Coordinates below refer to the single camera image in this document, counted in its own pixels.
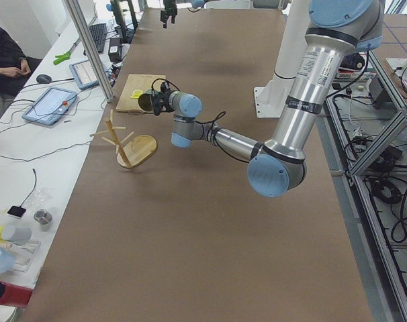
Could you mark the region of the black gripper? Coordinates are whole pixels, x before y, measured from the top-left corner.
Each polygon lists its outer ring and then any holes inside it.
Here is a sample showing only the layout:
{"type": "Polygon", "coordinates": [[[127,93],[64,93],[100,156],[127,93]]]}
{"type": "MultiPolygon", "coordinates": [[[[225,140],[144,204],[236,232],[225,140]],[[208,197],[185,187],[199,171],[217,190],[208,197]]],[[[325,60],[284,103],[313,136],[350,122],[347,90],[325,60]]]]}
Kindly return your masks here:
{"type": "Polygon", "coordinates": [[[169,103],[169,97],[173,93],[171,90],[156,91],[152,90],[152,110],[156,116],[161,113],[171,113],[173,108],[169,103]]]}
{"type": "Polygon", "coordinates": [[[164,8],[161,10],[160,21],[163,24],[163,28],[167,29],[167,23],[171,20],[171,23],[175,23],[175,18],[177,16],[177,4],[176,0],[164,0],[164,8]]]}

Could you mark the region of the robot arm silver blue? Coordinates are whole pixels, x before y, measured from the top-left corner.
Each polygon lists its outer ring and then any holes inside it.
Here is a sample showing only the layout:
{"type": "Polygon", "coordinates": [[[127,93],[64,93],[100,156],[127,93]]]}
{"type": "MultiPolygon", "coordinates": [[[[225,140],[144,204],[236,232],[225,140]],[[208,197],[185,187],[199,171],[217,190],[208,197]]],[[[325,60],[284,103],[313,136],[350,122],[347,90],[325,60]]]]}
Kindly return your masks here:
{"type": "Polygon", "coordinates": [[[172,90],[168,80],[160,90],[147,92],[150,108],[155,115],[174,114],[174,146],[187,148],[193,140],[206,140],[229,155],[237,154],[247,162],[248,181],[256,192],[266,197],[282,195],[305,179],[303,148],[343,58],[380,45],[383,11],[383,1],[310,2],[306,50],[275,133],[266,142],[220,127],[216,121],[197,121],[200,99],[172,90]]]}
{"type": "MultiPolygon", "coordinates": [[[[194,8],[194,10],[188,9],[192,13],[198,12],[201,8],[204,7],[204,5],[206,3],[208,3],[208,1],[200,1],[200,0],[186,1],[186,2],[191,3],[192,8],[194,8]]],[[[176,0],[164,0],[163,6],[164,6],[164,8],[161,9],[160,21],[163,24],[163,28],[167,29],[167,23],[168,23],[169,19],[171,20],[172,24],[175,23],[175,18],[178,14],[177,2],[176,2],[176,0]]]]}

